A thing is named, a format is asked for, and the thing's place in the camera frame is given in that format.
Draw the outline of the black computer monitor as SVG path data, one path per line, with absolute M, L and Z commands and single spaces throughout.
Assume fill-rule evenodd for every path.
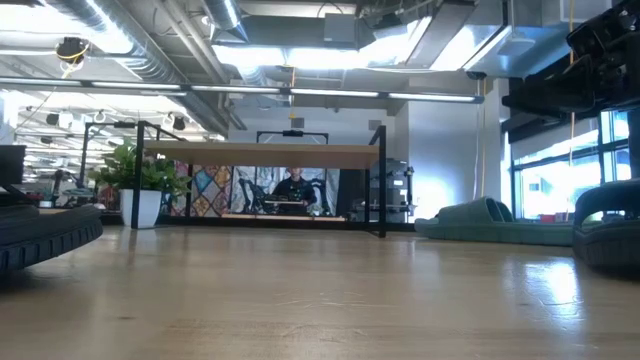
M 0 185 L 22 183 L 25 155 L 25 145 L 0 145 Z

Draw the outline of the teal green rubber slide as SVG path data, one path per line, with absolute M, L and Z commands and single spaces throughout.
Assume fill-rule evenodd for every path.
M 431 219 L 416 219 L 417 233 L 429 239 L 521 245 L 572 245 L 570 224 L 517 221 L 507 206 L 490 197 L 441 208 Z

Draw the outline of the white plant pot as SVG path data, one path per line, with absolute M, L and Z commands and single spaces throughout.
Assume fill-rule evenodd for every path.
M 121 217 L 125 226 L 131 226 L 132 210 L 133 210 L 132 189 L 123 189 L 120 191 L 120 210 Z M 138 227 L 151 228 L 155 226 L 157 221 L 162 193 L 155 190 L 141 190 L 139 199 Z

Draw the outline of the person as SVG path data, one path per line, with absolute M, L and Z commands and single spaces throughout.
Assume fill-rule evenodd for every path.
M 316 202 L 316 195 L 312 185 L 302 177 L 301 168 L 288 168 L 289 176 L 280 181 L 272 194 L 281 198 L 286 197 L 288 204 L 280 204 L 278 212 L 283 215 L 308 214 L 308 207 Z

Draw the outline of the grey metal cabinet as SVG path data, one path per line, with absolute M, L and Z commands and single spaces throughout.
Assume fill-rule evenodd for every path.
M 408 223 L 414 215 L 413 175 L 414 169 L 402 160 L 386 160 L 386 221 L 388 223 Z M 370 171 L 369 210 L 372 221 L 379 220 L 380 172 L 375 164 Z

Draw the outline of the green leafy plant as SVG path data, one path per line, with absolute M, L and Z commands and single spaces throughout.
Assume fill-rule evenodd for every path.
M 105 166 L 91 170 L 88 177 L 97 186 L 109 185 L 115 189 L 133 189 L 135 184 L 136 146 L 128 138 L 111 153 L 102 156 Z M 141 189 L 161 191 L 173 197 L 185 195 L 190 177 L 179 175 L 174 161 L 143 156 Z

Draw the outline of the black vertical frame post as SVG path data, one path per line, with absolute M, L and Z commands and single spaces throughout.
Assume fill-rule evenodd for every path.
M 631 177 L 640 179 L 640 108 L 630 111 L 627 116 Z

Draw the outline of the black window frame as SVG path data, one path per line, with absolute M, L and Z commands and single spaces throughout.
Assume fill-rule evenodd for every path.
M 626 111 L 558 124 L 510 146 L 511 200 L 517 219 L 554 214 L 571 222 L 578 198 L 607 182 L 631 179 Z

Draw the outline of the wooden shelf black metal frame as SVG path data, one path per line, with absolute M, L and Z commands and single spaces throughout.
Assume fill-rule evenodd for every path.
M 380 125 L 368 145 L 331 145 L 331 144 L 277 144 L 277 143 L 208 143 L 188 141 L 144 140 L 138 135 L 137 156 L 145 152 L 161 154 L 169 159 L 178 160 L 188 165 L 222 165 L 222 166 L 254 166 L 254 167 L 299 167 L 323 169 L 356 169 L 365 171 L 365 205 L 362 223 L 337 222 L 317 218 L 314 229 L 361 230 L 376 234 L 379 238 L 387 235 L 387 186 L 386 155 L 387 131 Z M 369 170 L 377 162 L 382 175 L 379 185 L 379 220 L 370 222 L 370 175 Z M 244 218 L 191 218 L 187 209 L 185 217 L 161 216 L 160 224 L 176 226 L 246 226 L 267 228 L 292 228 L 294 224 L 313 221 L 307 218 L 293 217 L 291 222 L 285 220 L 266 220 L 258 224 L 258 218 L 245 215 Z

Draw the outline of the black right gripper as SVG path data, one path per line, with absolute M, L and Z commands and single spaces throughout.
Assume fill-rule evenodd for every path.
M 591 55 L 573 62 L 566 55 L 526 77 L 523 93 L 504 96 L 502 104 L 512 110 L 549 118 L 565 118 L 571 113 L 586 118 L 597 115 L 598 109 L 640 108 L 640 43 L 623 43 L 604 57 L 597 70 L 598 109 L 592 96 L 581 94 L 592 87 L 593 63 Z

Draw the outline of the grey ceiling electrical box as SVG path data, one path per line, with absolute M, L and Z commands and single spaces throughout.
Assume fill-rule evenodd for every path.
M 326 13 L 324 16 L 325 42 L 354 43 L 356 19 L 351 14 Z

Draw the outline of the long ceiling light bar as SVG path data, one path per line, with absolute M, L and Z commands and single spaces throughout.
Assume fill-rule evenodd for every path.
M 290 87 L 252 87 L 239 85 L 192 85 L 144 82 L 74 80 L 57 78 L 26 78 L 0 76 L 1 89 L 59 90 L 83 93 L 133 93 L 134 95 L 182 96 L 187 94 L 226 93 L 240 95 L 320 96 L 375 100 L 404 100 L 438 103 L 481 104 L 480 95 L 447 93 L 409 93 L 369 90 L 314 89 Z

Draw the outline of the black rubber slide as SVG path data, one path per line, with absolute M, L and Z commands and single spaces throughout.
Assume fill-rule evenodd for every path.
M 82 247 L 103 234 L 101 211 L 91 205 L 41 214 L 29 205 L 0 208 L 0 275 Z
M 589 216 L 609 211 L 624 215 L 585 224 Z M 608 182 L 578 198 L 572 247 L 574 255 L 591 268 L 640 273 L 640 178 Z

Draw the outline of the silver spiral air duct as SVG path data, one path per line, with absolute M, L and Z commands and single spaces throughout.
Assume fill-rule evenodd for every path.
M 91 42 L 101 50 L 127 55 L 129 58 L 120 64 L 142 81 L 188 82 L 120 0 L 44 0 L 44 3 L 86 26 Z

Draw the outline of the background wooden table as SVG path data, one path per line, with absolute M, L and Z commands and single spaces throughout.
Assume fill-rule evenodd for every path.
M 318 221 L 318 222 L 346 222 L 343 217 L 331 216 L 298 216 L 298 215 L 266 215 L 266 214 L 223 214 L 225 219 L 242 220 L 283 220 L 283 221 Z

